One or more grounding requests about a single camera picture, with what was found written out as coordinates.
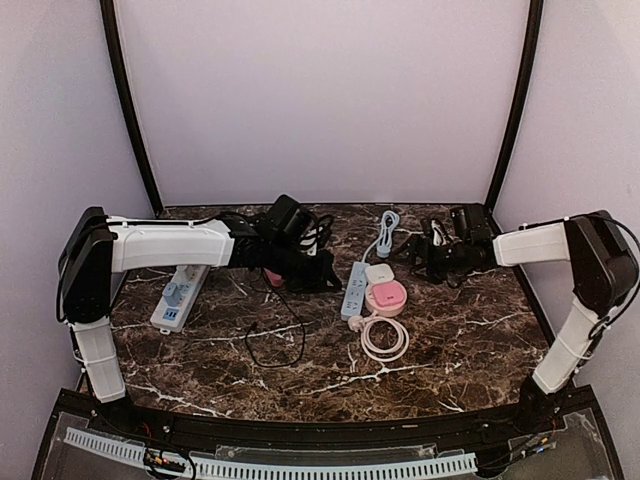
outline marble table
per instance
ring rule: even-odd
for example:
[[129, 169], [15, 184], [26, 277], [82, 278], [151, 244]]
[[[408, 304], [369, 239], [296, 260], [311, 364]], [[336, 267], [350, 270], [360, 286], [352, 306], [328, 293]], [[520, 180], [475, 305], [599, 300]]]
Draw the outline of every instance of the marble table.
[[[252, 213], [264, 206], [175, 207], [164, 218], [196, 219], [220, 210]], [[401, 215], [400, 245], [419, 221], [448, 225], [448, 206], [313, 206], [335, 215], [328, 248], [346, 283], [352, 262], [376, 238], [382, 213]], [[370, 260], [375, 260], [375, 253]], [[293, 360], [297, 321], [257, 272], [212, 269], [181, 333], [165, 336], [149, 318], [174, 268], [131, 272], [113, 310], [120, 365], [138, 405], [197, 415], [268, 421], [374, 421], [479, 410], [515, 403], [518, 388], [547, 343], [510, 269], [471, 276], [462, 287], [430, 285], [393, 265], [409, 301], [397, 317], [411, 336], [407, 353], [382, 365], [361, 351], [359, 335], [340, 318], [342, 294], [284, 296], [307, 329], [304, 357], [289, 368], [264, 369], [244, 344], [247, 328], [263, 363]], [[393, 340], [380, 326], [379, 340]]]

